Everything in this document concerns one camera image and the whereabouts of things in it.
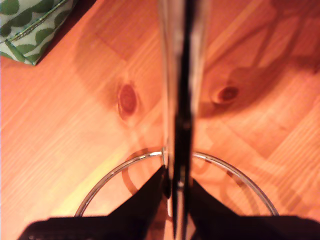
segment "wooden table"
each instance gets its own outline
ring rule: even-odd
[[[1,57],[1,239],[74,215],[112,168],[163,145],[157,2],[88,2],[37,66]],[[210,18],[195,149],[250,176],[281,214],[320,221],[320,2],[216,0]],[[134,94],[119,107],[123,86]],[[85,214],[109,213],[159,166],[115,177]],[[192,175],[235,212],[268,213],[231,174],[194,160]]]

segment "metal rod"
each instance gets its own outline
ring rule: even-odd
[[[122,172],[124,169],[127,169],[131,165],[140,162],[143,159],[147,159],[150,157],[155,157],[155,156],[162,156],[161,151],[154,151],[154,152],[149,152],[137,157],[134,157],[128,161],[125,161],[124,163],[120,164],[116,168],[114,168],[112,171],[110,171],[107,175],[105,175],[101,180],[91,189],[91,191],[87,194],[85,199],[82,201],[81,205],[79,206],[78,210],[75,213],[75,217],[82,217],[87,206],[91,202],[91,200],[94,198],[94,196],[100,191],[100,189],[110,180],[112,179],[115,175],[118,173]]]
[[[258,187],[257,184],[255,184],[254,181],[252,181],[247,175],[245,175],[242,171],[239,169],[235,168],[231,164],[217,158],[214,156],[210,156],[201,152],[195,152],[193,154],[194,157],[203,159],[208,163],[215,164],[216,166],[219,166],[225,170],[228,170],[229,172],[233,173],[236,175],[241,181],[243,181],[247,186],[249,186],[261,199],[261,201],[264,203],[264,205],[268,208],[270,213],[273,216],[278,216],[279,213],[273,203],[270,201],[270,199],[267,197],[267,195]]]
[[[194,121],[199,105],[208,0],[160,0],[165,72],[165,145],[173,236],[186,238]]]

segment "black object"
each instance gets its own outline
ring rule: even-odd
[[[50,218],[29,225],[19,240],[144,239],[168,187],[164,166],[108,216]],[[194,179],[189,213],[202,240],[320,240],[320,224],[296,216],[238,216]]]

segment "curved metal ring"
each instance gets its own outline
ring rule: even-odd
[[[94,198],[94,196],[99,192],[99,190],[110,180],[112,179],[116,174],[120,173],[124,169],[127,169],[131,165],[147,158],[155,157],[155,156],[163,156],[162,151],[153,151],[149,152],[137,157],[134,157],[128,161],[125,161],[124,163],[118,165],[115,167],[112,171],[110,171],[108,174],[106,174],[93,188],[92,190],[87,194],[87,196],[82,201],[81,205],[79,206],[78,210],[75,213],[75,217],[82,217],[87,206],[91,202],[91,200]],[[278,211],[276,210],[275,206],[272,204],[270,199],[266,196],[266,194],[255,184],[254,181],[252,181],[247,175],[245,175],[243,172],[241,172],[239,169],[235,168],[234,166],[230,165],[229,163],[216,158],[214,156],[202,153],[202,152],[194,152],[193,156],[199,159],[202,159],[208,163],[215,164],[216,166],[219,166],[225,170],[230,171],[234,175],[236,175],[238,178],[240,178],[246,185],[248,185],[262,200],[262,202],[265,204],[265,206],[268,208],[270,213],[273,216],[279,215]]]

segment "metal stand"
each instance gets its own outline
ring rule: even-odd
[[[109,182],[115,175],[122,172],[123,170],[127,169],[131,165],[134,165],[144,159],[149,159],[151,157],[162,157],[161,158],[161,164],[164,165],[164,149],[162,151],[153,151],[149,152],[137,157],[134,157],[128,161],[125,161],[124,163],[118,165],[113,170],[111,170],[108,174],[106,174],[93,188],[92,190],[87,194],[85,199],[82,201],[81,205],[79,206],[78,210],[76,211],[75,217],[82,217],[86,208],[88,207],[91,200],[95,197],[95,195],[99,192],[99,190],[107,183]],[[270,213],[273,216],[278,216],[278,212],[275,208],[275,206],[272,204],[270,199],[266,196],[266,194],[255,184],[254,181],[252,181],[247,175],[245,175],[243,172],[241,172],[236,167],[230,165],[229,163],[216,158],[214,156],[204,154],[201,152],[194,152],[193,157],[204,160],[210,164],[214,164],[222,169],[228,170],[231,173],[233,173],[235,176],[237,176],[239,179],[241,179],[248,187],[250,187],[262,200],[262,202],[265,204],[265,206],[268,208]]]

